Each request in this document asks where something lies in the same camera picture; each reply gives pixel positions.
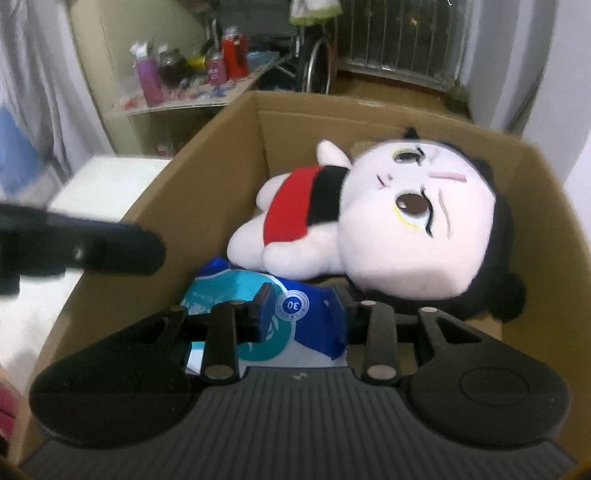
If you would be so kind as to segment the blue white plastic package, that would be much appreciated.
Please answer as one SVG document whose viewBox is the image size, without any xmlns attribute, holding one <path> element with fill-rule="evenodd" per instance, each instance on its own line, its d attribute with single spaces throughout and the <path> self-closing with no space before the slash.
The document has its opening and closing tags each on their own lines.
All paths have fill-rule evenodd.
<svg viewBox="0 0 591 480">
<path fill-rule="evenodd" d="M 270 306 L 263 309 L 266 334 L 262 342 L 238 345 L 239 371 L 345 367 L 346 343 L 338 335 L 345 320 L 331 313 L 327 288 L 239 269 L 215 258 L 198 271 L 181 305 L 190 315 L 206 314 L 218 303 L 252 301 L 266 283 L 273 285 Z"/>
</svg>

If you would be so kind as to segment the plush doll black hair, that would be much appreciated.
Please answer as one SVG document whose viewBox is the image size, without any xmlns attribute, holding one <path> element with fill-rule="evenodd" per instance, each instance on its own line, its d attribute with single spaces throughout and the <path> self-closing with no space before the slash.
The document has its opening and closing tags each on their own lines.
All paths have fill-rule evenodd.
<svg viewBox="0 0 591 480">
<path fill-rule="evenodd" d="M 268 179 L 256 208 L 228 242 L 240 268 L 345 276 L 406 314 L 435 307 L 506 322 L 524 309 L 510 269 L 513 216 L 490 165 L 414 129 L 356 158 L 321 141 L 315 164 Z"/>
</svg>

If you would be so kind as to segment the blue water jug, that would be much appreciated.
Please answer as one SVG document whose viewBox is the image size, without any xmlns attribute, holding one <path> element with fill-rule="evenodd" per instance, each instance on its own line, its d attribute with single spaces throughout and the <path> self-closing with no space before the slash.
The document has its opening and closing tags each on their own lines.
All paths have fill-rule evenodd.
<svg viewBox="0 0 591 480">
<path fill-rule="evenodd" d="M 11 113 L 1 108 L 1 189 L 9 196 L 19 194 L 42 173 L 38 153 L 21 132 Z"/>
</svg>

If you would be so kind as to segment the brown cardboard box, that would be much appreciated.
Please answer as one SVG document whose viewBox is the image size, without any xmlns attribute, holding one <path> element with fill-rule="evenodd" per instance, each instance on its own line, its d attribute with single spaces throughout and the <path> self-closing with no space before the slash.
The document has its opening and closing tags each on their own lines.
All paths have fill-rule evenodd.
<svg viewBox="0 0 591 480">
<path fill-rule="evenodd" d="M 271 174 L 315 159 L 318 141 L 353 151 L 363 141 L 415 128 L 486 160 L 515 219 L 511 258 L 528 296 L 504 326 L 511 346 L 552 366 L 573 400 L 560 444 L 590 456 L 590 249 L 550 163 L 532 145 L 453 117 L 351 97 L 250 92 L 217 114 L 127 212 L 167 248 L 152 277 L 86 273 L 54 324 L 34 368 L 177 302 L 197 268 L 225 251 Z"/>
</svg>

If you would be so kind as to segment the grey curtain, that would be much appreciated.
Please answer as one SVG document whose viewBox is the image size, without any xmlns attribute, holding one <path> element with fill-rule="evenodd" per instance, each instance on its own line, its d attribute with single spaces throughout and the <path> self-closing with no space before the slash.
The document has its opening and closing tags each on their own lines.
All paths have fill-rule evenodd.
<svg viewBox="0 0 591 480">
<path fill-rule="evenodd" d="M 2 107 L 37 151 L 42 173 L 64 178 L 113 153 L 64 1 L 1 3 Z"/>
</svg>

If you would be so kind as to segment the purple water bottle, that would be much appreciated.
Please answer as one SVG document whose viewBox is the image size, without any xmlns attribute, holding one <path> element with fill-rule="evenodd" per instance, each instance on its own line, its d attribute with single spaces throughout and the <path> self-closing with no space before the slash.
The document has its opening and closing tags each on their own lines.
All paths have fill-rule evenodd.
<svg viewBox="0 0 591 480">
<path fill-rule="evenodd" d="M 160 105 L 164 101 L 158 65 L 153 58 L 139 58 L 135 62 L 138 80 L 149 107 Z"/>
</svg>

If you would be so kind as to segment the folding table colourful top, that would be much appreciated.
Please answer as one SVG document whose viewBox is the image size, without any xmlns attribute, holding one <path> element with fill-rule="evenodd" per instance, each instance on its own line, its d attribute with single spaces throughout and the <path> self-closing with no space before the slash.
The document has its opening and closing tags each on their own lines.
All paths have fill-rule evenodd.
<svg viewBox="0 0 591 480">
<path fill-rule="evenodd" d="M 253 68 L 248 77 L 236 81 L 228 81 L 221 86 L 208 83 L 193 82 L 185 90 L 176 89 L 164 92 L 164 101 L 156 106 L 148 106 L 145 99 L 137 95 L 127 102 L 120 101 L 108 113 L 110 117 L 133 116 L 144 113 L 199 109 L 223 108 L 235 101 L 245 92 L 252 90 L 259 78 L 269 71 L 280 60 L 280 53 L 263 51 L 247 54 L 249 66 Z"/>
</svg>

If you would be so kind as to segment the dark glass jar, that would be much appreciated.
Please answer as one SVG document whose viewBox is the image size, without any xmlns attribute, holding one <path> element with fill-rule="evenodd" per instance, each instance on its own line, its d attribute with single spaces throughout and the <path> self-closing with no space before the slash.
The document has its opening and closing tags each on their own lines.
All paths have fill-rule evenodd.
<svg viewBox="0 0 591 480">
<path fill-rule="evenodd" d="M 190 80 L 193 70 L 177 48 L 167 45 L 158 47 L 158 73 L 168 88 L 177 88 L 183 81 Z"/>
</svg>

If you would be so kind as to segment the gold tin can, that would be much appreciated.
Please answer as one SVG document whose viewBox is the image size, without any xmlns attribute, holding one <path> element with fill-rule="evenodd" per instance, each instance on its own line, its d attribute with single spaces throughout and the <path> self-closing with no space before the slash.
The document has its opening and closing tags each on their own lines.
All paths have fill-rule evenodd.
<svg viewBox="0 0 591 480">
<path fill-rule="evenodd" d="M 205 75 L 207 72 L 207 57 L 192 55 L 186 58 L 186 63 L 195 75 Z"/>
</svg>

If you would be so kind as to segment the small dark floor pot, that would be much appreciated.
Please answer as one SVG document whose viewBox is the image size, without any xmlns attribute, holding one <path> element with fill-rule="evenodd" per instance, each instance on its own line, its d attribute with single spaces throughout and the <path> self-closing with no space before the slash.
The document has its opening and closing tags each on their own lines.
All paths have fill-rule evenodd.
<svg viewBox="0 0 591 480">
<path fill-rule="evenodd" d="M 444 98 L 448 110 L 453 113 L 471 118 L 469 95 L 466 87 L 459 81 L 454 81 Z"/>
</svg>

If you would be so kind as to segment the small red can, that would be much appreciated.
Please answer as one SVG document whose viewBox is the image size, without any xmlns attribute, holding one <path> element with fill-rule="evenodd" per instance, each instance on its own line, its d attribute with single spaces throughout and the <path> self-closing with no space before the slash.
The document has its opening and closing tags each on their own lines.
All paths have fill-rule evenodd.
<svg viewBox="0 0 591 480">
<path fill-rule="evenodd" d="M 228 82 L 225 62 L 221 52 L 211 53 L 206 58 L 206 69 L 208 84 L 211 86 L 221 86 Z"/>
</svg>

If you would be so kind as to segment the grey wheelchair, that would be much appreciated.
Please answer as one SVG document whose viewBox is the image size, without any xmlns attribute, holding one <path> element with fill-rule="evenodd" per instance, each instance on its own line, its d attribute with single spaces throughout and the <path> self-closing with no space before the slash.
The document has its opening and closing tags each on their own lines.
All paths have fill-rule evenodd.
<svg viewBox="0 0 591 480">
<path fill-rule="evenodd" d="M 276 52 L 257 87 L 262 91 L 328 94 L 335 77 L 335 53 L 329 29 L 288 21 L 289 1 L 216 1 L 221 26 L 238 27 L 249 50 Z"/>
</svg>

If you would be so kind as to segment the red thermos bottle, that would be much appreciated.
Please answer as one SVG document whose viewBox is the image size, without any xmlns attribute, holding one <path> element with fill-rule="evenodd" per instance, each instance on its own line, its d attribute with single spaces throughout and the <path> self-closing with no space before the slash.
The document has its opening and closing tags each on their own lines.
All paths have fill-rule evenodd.
<svg viewBox="0 0 591 480">
<path fill-rule="evenodd" d="M 230 26 L 223 31 L 221 47 L 228 78 L 240 80 L 248 77 L 247 43 L 245 35 L 240 32 L 238 27 Z"/>
</svg>

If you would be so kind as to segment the metal window railing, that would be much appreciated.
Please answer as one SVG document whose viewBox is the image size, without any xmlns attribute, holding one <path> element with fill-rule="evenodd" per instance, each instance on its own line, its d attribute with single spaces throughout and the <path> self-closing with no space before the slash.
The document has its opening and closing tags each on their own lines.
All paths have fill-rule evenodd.
<svg viewBox="0 0 591 480">
<path fill-rule="evenodd" d="M 445 91 L 460 76 L 472 10 L 457 0 L 343 1 L 339 69 Z"/>
</svg>

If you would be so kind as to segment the white green towel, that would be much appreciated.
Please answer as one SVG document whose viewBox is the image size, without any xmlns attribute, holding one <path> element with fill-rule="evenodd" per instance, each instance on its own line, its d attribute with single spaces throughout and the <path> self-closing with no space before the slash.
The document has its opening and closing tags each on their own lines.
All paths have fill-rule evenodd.
<svg viewBox="0 0 591 480">
<path fill-rule="evenodd" d="M 339 0 L 291 0 L 290 24 L 311 26 L 325 23 L 342 14 Z"/>
</svg>

